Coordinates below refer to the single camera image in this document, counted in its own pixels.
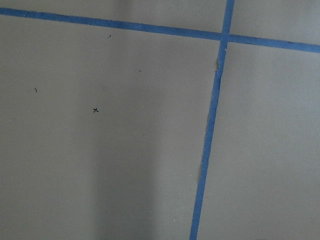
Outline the blue tape strip crosswise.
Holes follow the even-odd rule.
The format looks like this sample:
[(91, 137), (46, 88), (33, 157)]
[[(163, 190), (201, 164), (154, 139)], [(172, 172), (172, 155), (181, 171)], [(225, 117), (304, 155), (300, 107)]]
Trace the blue tape strip crosswise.
[(221, 32), (213, 32), (213, 31), (204, 31), (204, 30), (196, 30), (196, 29), (188, 29), (188, 28), (144, 24), (144, 23), (137, 23), (137, 22), (109, 20), (109, 19), (92, 18), (92, 17), (84, 17), (84, 16), (63, 15), (63, 14), (50, 13), (50, 12), (38, 12), (38, 11), (31, 11), (31, 10), (7, 8), (7, 7), (2, 7), (0, 9), (0, 14), (4, 16), (11, 16), (11, 17), (65, 22), (65, 23), (73, 23), (73, 24), (80, 24), (80, 25), (115, 28), (115, 29), (123, 29), (123, 30), (146, 32), (146, 33), (205, 39), (205, 40), (220, 41), (222, 39), (225, 39), (228, 43), (263, 46), (263, 47), (295, 50), (295, 51), (317, 53), (317, 54), (320, 52), (320, 46), (318, 44), (231, 34), (230, 33), (231, 19), (227, 17), (223, 20)]

